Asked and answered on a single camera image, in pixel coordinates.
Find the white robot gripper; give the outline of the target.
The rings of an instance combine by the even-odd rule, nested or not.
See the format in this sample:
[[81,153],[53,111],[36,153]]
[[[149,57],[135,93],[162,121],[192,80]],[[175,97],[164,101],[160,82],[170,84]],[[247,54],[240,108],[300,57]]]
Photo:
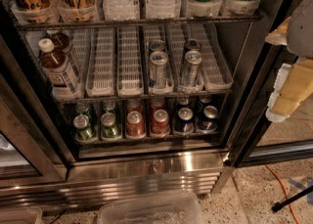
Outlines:
[[265,37],[271,45],[284,45],[300,58],[295,64],[283,64],[270,95],[266,117],[282,122],[313,93],[313,0],[303,0],[276,29]]

